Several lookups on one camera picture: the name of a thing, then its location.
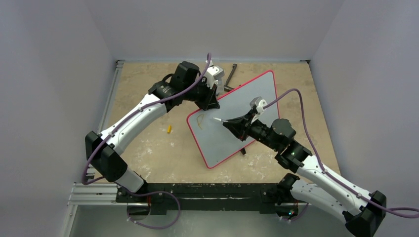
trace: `wooden table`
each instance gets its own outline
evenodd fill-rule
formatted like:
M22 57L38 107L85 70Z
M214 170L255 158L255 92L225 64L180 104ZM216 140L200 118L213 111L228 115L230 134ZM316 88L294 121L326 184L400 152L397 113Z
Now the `wooden table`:
M217 64L225 70L225 78L232 63ZM173 73L177 63L125 63L115 100L109 115L109 125L141 101L148 89L165 75ZM240 63L231 79L236 87L267 70L273 70L278 95L290 88L298 88L303 96L308 131L320 157L327 166L339 173L329 132L306 63ZM305 136L300 103L295 92L279 102L280 116L290 120L297 131L295 139L312 150ZM197 110L189 101L173 108L168 114L148 126L122 154L129 167L152 183L276 183L290 171L274 159L275 152L260 143L246 148L247 154L235 154L213 169L205 166L203 158L186 124L186 117Z

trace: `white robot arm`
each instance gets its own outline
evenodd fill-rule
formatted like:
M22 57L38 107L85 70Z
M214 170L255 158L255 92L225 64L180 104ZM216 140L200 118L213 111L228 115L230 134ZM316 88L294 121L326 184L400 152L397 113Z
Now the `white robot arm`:
M224 71L212 65L210 57L208 59L202 75L195 64L180 63L174 74L155 83L138 105L118 122L100 134L90 132L85 138L88 163L107 181L116 182L133 193L137 192L145 180L132 171L121 158L131 141L154 120L180 105L183 100L195 102L202 110L219 108L215 95L217 83Z
M369 192L352 184L322 164L311 151L294 140L296 131L287 119L276 119L270 127L254 119L268 106L270 104L266 105L261 97L257 97L252 100L251 110L246 115L221 121L238 139L244 141L250 136L263 143L278 152L275 159L283 168L314 182L308 184L298 176L287 175L279 185L289 190L293 198L311 203L335 216L355 236L373 235L385 211L370 202L385 207L386 197L379 191Z

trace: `marker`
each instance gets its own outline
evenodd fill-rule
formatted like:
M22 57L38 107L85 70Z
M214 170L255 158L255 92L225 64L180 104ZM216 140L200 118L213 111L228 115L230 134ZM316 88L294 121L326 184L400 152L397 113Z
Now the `marker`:
M223 119L220 119L220 118L213 118L213 119L215 119L215 120L217 120L217 121L220 121L220 122L227 122L227 121L225 121L225 120L223 120Z

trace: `whiteboard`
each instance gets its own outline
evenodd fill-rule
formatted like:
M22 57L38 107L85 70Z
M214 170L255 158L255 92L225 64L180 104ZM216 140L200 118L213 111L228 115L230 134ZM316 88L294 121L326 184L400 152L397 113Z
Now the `whiteboard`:
M254 141L251 137L246 141L240 141L213 117L233 119L243 116L251 109L250 101L258 96L268 103L276 99L273 71L267 71L220 96L218 98L220 109L197 110L187 117L186 122L208 168L214 168ZM278 118L278 106L272 106L259 117L259 120L270 126Z

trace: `purple cable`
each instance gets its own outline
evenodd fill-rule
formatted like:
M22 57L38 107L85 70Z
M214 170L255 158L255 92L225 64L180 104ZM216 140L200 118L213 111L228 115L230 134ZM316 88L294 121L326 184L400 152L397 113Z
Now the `purple cable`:
M181 92L179 92L179 93L177 93L177 94L175 94L175 95L172 95L172 96L169 96L168 98L164 98L164 99L161 99L161 100L158 100L158 101L155 101L155 102L151 102L151 103L149 103L149 104L146 104L146 105L144 105L143 107L141 107L141 110L136 110L136 111L134 111L134 112L132 112L130 115L128 115L124 120L122 120L113 130L112 130L112 134L114 134L115 132L117 132L118 131L118 129L120 129L127 121L129 121L132 117L134 117L137 113L139 113L139 112L141 112L141 111L143 111L144 109L146 109L146 108L148 108L148 107L150 107L150 106L153 106L153 105L155 105L155 104L159 104L159 103L163 103L163 102L166 102L166 101L168 101L168 100L171 100L171 99L174 99L174 98L176 98L176 97L179 97L179 96L181 96L181 95L183 95L183 94L185 94L186 92L188 92L189 90L191 90L194 86L196 86L201 80L202 80L202 78L204 77L204 74L207 72L207 70L208 70L208 67L210 66L210 62L211 62L211 53L208 53L207 54L207 64L205 65L205 68L204 68L204 70L202 71L202 73L201 73L201 75L198 77L198 79L196 79L195 81L194 81L194 83L192 83L188 88L186 88L186 89L184 89L183 91L181 91ZM110 135L108 135L108 136L106 136L105 137L105 139L103 139L103 141L101 142L101 143L99 143L99 145L96 147L96 149L94 149L94 151L92 152L92 154L89 156L89 159L87 159L87 163L86 163L86 165L84 166L84 169L83 169L83 175L82 175L82 184L84 184L84 185L89 185L89 184L92 184L92 183L94 183L94 182L96 182L96 181L98 181L98 180L100 180L100 179L103 179L104 177L102 176L102 177L99 177L99 178L95 178L95 179L92 179L92 180L90 180L90 181L88 181L88 180L86 180L85 179L85 177L86 177L86 174L87 174L87 170L89 169L89 164L91 163L91 161L93 160L93 158L95 157L95 155L98 153L98 151L99 151L99 149L103 146L103 145L105 145L105 143L109 140L111 138L111 136Z
M180 216L180 203L179 203L179 200L173 194L171 194L169 192L166 192L166 191L155 191L155 192L151 192L151 193L147 193L147 194L135 194L133 192L130 192L126 188L125 188L125 190L129 194L131 194L132 196L136 196L136 197L144 197L144 196L153 195L153 194L159 194L159 193L167 194L167 195L171 196L176 201L176 204L177 204L177 215L176 215L175 219L172 222L170 222L169 224L165 225L165 226L149 226L149 225L140 223L138 221L134 221L129 216L129 213L128 213L128 210L127 210L126 215L128 217L128 220L130 220L132 223L137 224L137 225L140 225L140 226L143 226L143 227L146 227L146 228L149 228L149 229L153 229L153 230L162 230L162 229L166 229L166 228L172 226L179 219L179 216Z
M290 93L291 91L295 91L295 92L297 92L297 93L298 93L298 96L299 96L299 99L300 99L300 104L301 104L301 117L302 117L302 124L303 124L303 126L304 126L304 132L305 132L305 135L307 136L308 142L310 142L310 145L311 145L311 147L313 148L314 153L316 154L316 158L317 158L317 161L318 161L318 163L319 163L320 168L321 168L321 169L322 169L322 171L323 171L324 173L326 173L326 175L327 175L327 176L329 176L332 180L334 180L335 182L337 182L338 184L340 184L340 185L341 185L342 187L344 187L345 189L349 190L351 193L353 193L353 194L355 194L355 195L358 195L358 193L357 193L355 190L353 190L351 187L349 187L348 185L344 184L343 182L341 182L340 180L338 180L337 178L335 178L335 177L334 177L333 175L331 175L329 172L325 171L325 168L324 168L324 166L323 166L323 163L322 163L322 161L320 160L319 153L317 152L317 149L316 149L316 147L314 146L313 141L311 140L310 136L308 135L307 125L306 125L306 123L305 123L305 115L304 115L304 107L303 107L303 103L302 103L302 96L301 96L301 92L300 92L298 89L296 89L296 88L292 88L292 89L287 90L286 92L284 92L282 95L280 95L278 98L276 98L274 101L272 101L271 103L269 103L268 105L266 105L266 106L265 106L265 107L263 107L263 108L264 108L264 109L266 109L266 108L268 108L269 106L271 106L271 105L275 104L278 100L282 99L284 96L286 96L286 95L287 95L288 93ZM379 204L377 204L377 203L375 203L375 202L373 202L373 201L369 200L368 198L366 198L366 197L364 197L364 196L360 196L360 198L361 198L362 200L364 200L364 201L368 202L369 204L374 205L375 207L377 207L377 208L379 208L379 209L381 209L381 210L383 210L383 211L385 211L385 212L388 212L388 213L390 213L390 214L393 214L393 215L396 215L396 216L400 216L400 217L403 217L403 218L411 218L411 219L413 219L413 218L419 218L419 209L417 209L417 208L413 208L413 207L395 207L395 208L386 208L386 207L383 207L383 206L381 206L381 205L379 205ZM396 211L414 211L414 212L417 212L417 214L408 215L408 214L403 214L403 213L399 213L399 212L396 212Z
M308 203L304 206L304 209L301 211L301 213L299 213L294 219L291 219L291 221L296 221L298 219L300 219L304 213L307 211L308 209Z

